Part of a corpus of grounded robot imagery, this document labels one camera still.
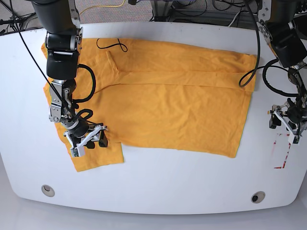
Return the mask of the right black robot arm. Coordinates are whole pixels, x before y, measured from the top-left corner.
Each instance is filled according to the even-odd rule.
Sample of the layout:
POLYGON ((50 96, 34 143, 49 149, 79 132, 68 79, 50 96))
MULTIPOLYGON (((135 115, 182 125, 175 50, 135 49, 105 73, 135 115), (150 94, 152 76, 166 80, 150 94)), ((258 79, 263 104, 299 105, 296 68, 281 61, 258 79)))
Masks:
POLYGON ((79 63, 82 49, 83 29, 80 16, 73 0, 34 0, 34 10, 46 29, 47 75, 50 84, 51 105, 49 119, 62 124, 64 136, 71 144, 73 156, 82 156, 84 147, 95 148, 95 143, 106 148, 108 140, 104 134, 106 127, 91 123, 88 119, 92 110, 77 112, 80 103, 89 101, 96 89, 96 79, 90 67, 79 63), (83 99, 74 99, 75 78, 79 68, 87 70, 92 78, 92 89, 83 99))

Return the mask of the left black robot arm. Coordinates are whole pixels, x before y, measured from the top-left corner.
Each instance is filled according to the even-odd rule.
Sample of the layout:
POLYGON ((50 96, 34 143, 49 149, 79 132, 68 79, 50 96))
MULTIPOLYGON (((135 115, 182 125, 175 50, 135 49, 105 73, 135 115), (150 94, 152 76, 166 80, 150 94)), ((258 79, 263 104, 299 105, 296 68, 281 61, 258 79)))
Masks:
POLYGON ((272 106, 269 127, 285 125, 295 143, 307 128, 307 89, 299 73, 307 66, 304 62, 307 49, 297 34, 307 33, 307 17, 295 17, 306 9, 305 0, 261 0, 258 6, 258 29, 275 55, 275 59, 264 66, 262 79, 271 91, 287 98, 283 105, 272 106), (286 69, 289 81, 297 88, 296 93, 283 92, 269 84, 267 70, 276 63, 286 69))

